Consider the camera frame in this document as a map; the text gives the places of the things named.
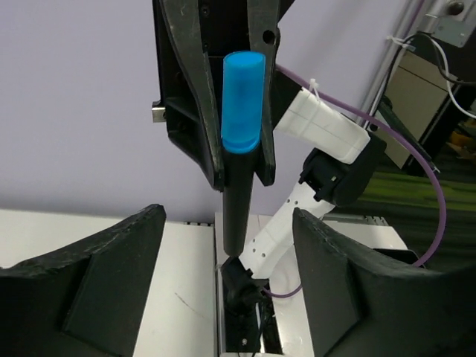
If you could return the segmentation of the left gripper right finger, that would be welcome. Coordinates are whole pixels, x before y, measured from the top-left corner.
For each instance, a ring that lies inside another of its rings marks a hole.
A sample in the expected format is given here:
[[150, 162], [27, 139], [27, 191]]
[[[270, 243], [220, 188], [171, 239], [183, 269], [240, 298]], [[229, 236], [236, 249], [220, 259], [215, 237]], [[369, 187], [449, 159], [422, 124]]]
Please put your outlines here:
[[475, 268], [417, 268], [295, 209], [292, 233], [315, 356], [473, 356]]

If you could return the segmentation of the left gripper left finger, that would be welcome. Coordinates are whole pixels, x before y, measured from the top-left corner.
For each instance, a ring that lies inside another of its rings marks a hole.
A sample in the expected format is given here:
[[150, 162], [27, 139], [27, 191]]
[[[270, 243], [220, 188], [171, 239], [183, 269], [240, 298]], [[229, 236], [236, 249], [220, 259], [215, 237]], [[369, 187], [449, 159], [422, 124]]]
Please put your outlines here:
[[131, 356], [164, 232], [150, 205], [1, 270], [3, 356]]

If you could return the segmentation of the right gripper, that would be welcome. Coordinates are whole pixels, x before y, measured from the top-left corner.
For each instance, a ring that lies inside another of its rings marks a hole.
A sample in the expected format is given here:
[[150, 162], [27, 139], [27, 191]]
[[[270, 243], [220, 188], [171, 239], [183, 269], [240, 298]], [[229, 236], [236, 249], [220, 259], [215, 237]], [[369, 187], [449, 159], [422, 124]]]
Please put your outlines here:
[[280, 41], [281, 1], [154, 1], [160, 104], [169, 139], [195, 161], [209, 185], [224, 189], [219, 128], [222, 60], [235, 51], [265, 55], [263, 119], [256, 174], [275, 180], [271, 82]]

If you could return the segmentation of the blue highlighter cap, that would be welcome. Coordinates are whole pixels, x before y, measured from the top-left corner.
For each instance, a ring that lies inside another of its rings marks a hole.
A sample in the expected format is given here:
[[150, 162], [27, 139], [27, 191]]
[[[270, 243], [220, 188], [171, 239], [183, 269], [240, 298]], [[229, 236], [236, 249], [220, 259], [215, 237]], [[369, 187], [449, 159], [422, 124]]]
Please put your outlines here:
[[222, 144], [232, 154], [248, 154], [260, 142], [266, 57], [238, 51], [223, 59]]

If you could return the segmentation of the blue tip black highlighter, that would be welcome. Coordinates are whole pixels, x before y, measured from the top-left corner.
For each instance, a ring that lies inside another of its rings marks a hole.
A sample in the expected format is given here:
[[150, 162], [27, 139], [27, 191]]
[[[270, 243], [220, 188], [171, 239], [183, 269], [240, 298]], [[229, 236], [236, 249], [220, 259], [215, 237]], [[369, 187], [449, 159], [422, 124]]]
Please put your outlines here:
[[248, 154], [224, 149], [225, 187], [223, 201], [223, 243], [225, 253], [238, 257], [243, 251], [248, 224], [257, 147]]

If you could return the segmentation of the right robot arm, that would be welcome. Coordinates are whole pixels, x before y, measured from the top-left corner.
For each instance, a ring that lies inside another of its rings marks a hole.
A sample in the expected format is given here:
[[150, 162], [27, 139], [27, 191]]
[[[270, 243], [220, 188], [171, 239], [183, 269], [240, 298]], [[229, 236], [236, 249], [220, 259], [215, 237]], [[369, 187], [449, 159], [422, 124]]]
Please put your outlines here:
[[[290, 1], [154, 1], [160, 104], [167, 135], [223, 195], [222, 267], [228, 307], [243, 310], [265, 293], [293, 243], [292, 211], [316, 216], [364, 191], [383, 141], [328, 107], [276, 63], [279, 21]], [[274, 130], [308, 141], [290, 202], [255, 243], [245, 242], [254, 178], [275, 180]]]

